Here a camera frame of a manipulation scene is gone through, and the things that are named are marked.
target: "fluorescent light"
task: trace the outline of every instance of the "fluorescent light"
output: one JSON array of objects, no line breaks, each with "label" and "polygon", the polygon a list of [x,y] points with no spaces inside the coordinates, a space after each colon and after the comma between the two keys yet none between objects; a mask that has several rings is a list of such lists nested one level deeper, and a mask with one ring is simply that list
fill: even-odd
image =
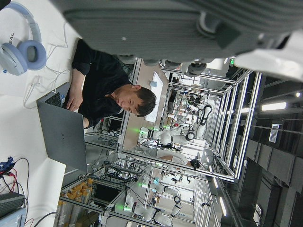
[{"label": "fluorescent light", "polygon": [[248,107],[241,109],[241,113],[248,113],[249,111],[250,111],[250,109]]},{"label": "fluorescent light", "polygon": [[214,178],[214,185],[216,186],[216,188],[218,188],[218,182],[217,182],[216,178]]},{"label": "fluorescent light", "polygon": [[272,103],[267,105],[262,105],[262,111],[266,110],[282,110],[286,108],[286,102],[282,103]]},{"label": "fluorescent light", "polygon": [[[230,111],[227,111],[227,114],[230,114],[231,112]],[[234,113],[234,111],[232,110],[232,114]],[[224,112],[221,112],[221,115],[223,115]]]},{"label": "fluorescent light", "polygon": [[223,214],[224,214],[224,216],[226,216],[226,208],[225,208],[225,205],[224,205],[224,202],[223,202],[223,199],[222,199],[222,197],[220,197],[220,205],[221,205],[221,208],[222,208],[222,211],[223,211]]}]

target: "light blue headphones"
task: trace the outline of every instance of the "light blue headphones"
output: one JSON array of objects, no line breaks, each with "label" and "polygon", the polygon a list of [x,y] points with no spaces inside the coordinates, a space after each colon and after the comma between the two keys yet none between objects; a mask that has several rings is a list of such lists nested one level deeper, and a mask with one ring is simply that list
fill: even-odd
[{"label": "light blue headphones", "polygon": [[29,70],[40,70],[46,65],[46,51],[41,44],[41,34],[33,15],[19,3],[11,2],[5,8],[21,13],[27,19],[33,34],[33,40],[22,42],[16,48],[3,43],[0,48],[0,64],[9,73],[19,76]]}]

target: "gray laptop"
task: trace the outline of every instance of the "gray laptop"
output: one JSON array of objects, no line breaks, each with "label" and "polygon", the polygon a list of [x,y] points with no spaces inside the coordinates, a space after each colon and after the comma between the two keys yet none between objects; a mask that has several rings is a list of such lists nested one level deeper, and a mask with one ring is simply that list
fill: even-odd
[{"label": "gray laptop", "polygon": [[87,172],[82,114],[62,108],[70,83],[37,100],[49,158]]}]

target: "green light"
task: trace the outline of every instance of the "green light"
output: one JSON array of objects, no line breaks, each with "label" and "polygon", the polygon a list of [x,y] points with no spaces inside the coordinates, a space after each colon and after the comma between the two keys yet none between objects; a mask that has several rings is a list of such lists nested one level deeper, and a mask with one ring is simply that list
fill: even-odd
[{"label": "green light", "polygon": [[137,129],[137,128],[128,128],[128,129],[133,132],[140,133],[140,129]]},{"label": "green light", "polygon": [[132,209],[130,209],[129,207],[124,207],[123,210],[128,212],[132,211]]}]

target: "electronic device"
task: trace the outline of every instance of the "electronic device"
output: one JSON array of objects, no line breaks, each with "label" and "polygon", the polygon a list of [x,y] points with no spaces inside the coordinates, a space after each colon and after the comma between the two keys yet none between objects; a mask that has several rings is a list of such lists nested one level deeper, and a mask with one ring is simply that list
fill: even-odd
[{"label": "electronic device", "polygon": [[0,48],[0,62],[9,73],[19,76],[29,70],[40,70],[46,65],[46,51],[41,44],[41,34],[33,15],[19,3],[11,2],[5,9],[13,9],[28,21],[33,40],[21,42],[18,47],[3,43]]},{"label": "electronic device", "polygon": [[27,216],[25,208],[19,208],[8,215],[0,218],[0,226],[5,227],[24,227]]},{"label": "electronic device", "polygon": [[[45,148],[49,158],[87,172],[83,116],[61,108],[69,87],[65,83],[37,100]],[[59,106],[49,103],[58,96]]]},{"label": "electronic device", "polygon": [[0,218],[20,208],[23,205],[23,203],[24,203],[24,195],[15,192],[1,194]]}]

